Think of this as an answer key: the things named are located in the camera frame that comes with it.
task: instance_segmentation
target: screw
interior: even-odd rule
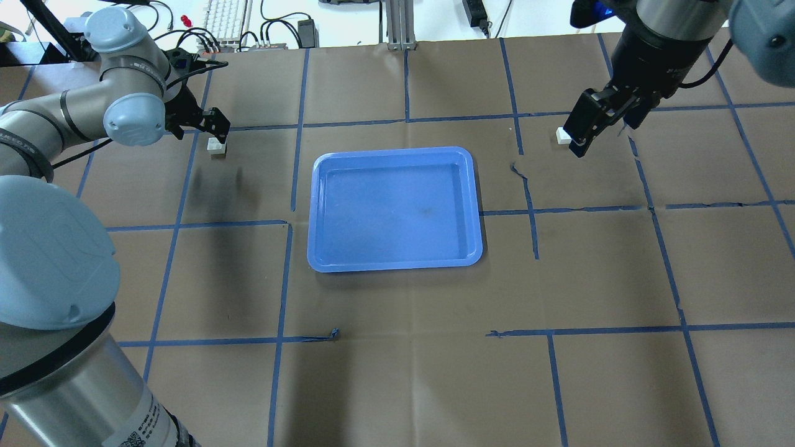
[[[773,48],[778,48],[784,45],[785,43],[787,43],[787,40],[786,38],[784,38],[784,36],[781,35],[773,36],[773,38],[770,39],[770,46]]]

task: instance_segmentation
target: metal bracket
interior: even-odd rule
[[[397,51],[415,49],[414,0],[384,0],[386,2],[387,48]]]

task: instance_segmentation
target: light blue joint cap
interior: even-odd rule
[[[151,93],[131,93],[105,111],[107,136],[124,146],[148,146],[165,134],[165,105]]]
[[[113,243],[71,193],[41,180],[0,177],[0,321],[21,328],[75,328],[118,293]]]
[[[146,27],[121,6],[102,8],[86,20],[86,39],[99,53],[128,49],[147,34]]]

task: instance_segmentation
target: table surface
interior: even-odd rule
[[[555,130],[617,39],[219,56],[191,86],[226,159],[190,133],[56,171],[118,249],[114,338],[203,445],[788,445],[795,90],[735,51],[577,159]],[[0,103],[95,79],[4,68]],[[483,258],[312,270],[312,163],[430,146],[475,159]]]

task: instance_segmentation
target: power adapter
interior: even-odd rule
[[[489,16],[486,14],[483,0],[463,0],[463,10],[467,13],[469,26],[480,28],[483,34],[489,37]]]
[[[317,48],[319,44],[315,21],[311,18],[299,21],[298,37],[301,38],[301,48]]]

